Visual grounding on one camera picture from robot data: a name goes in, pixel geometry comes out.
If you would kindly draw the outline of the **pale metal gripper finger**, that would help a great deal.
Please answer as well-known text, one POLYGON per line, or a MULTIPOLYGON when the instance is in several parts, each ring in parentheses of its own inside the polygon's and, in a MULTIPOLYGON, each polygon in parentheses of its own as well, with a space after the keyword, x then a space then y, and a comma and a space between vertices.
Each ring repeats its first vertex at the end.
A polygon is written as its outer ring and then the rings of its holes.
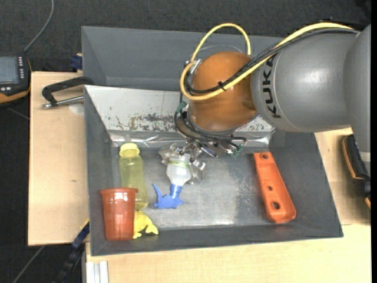
POLYGON ((159 150, 162 162, 168 162, 170 158, 179 156, 179 148, 175 144, 164 146, 159 150))
POLYGON ((191 184, 202 182, 206 174, 206 163, 197 159, 190 160, 191 184))

